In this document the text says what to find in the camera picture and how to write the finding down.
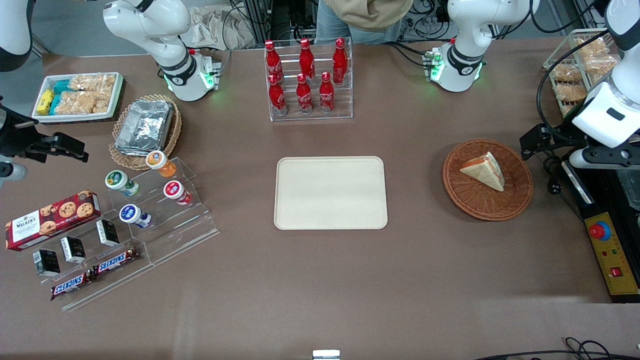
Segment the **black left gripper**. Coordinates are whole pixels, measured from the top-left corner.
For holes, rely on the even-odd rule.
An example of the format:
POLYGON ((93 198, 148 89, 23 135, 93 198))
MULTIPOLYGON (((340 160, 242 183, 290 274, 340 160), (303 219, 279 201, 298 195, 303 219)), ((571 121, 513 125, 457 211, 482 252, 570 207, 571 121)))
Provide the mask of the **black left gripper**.
POLYGON ((577 127, 552 127, 549 129, 544 124, 537 124, 519 138, 519 145, 521 159, 528 161, 540 152, 540 148, 548 145, 550 145, 549 151, 567 147, 581 150, 589 146, 589 138, 577 127))

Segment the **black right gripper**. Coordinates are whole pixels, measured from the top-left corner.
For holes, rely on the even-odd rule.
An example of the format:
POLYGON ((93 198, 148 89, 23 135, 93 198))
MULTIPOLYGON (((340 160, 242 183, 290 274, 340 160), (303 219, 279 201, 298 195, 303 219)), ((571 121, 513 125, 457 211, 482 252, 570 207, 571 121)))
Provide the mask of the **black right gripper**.
POLYGON ((38 120, 24 116, 0 105, 1 118, 4 120, 0 130, 0 153, 8 158, 29 158, 45 162, 48 155, 67 157, 82 163, 89 161, 85 143, 62 132, 52 135, 52 146, 45 141, 46 135, 38 132, 38 120))

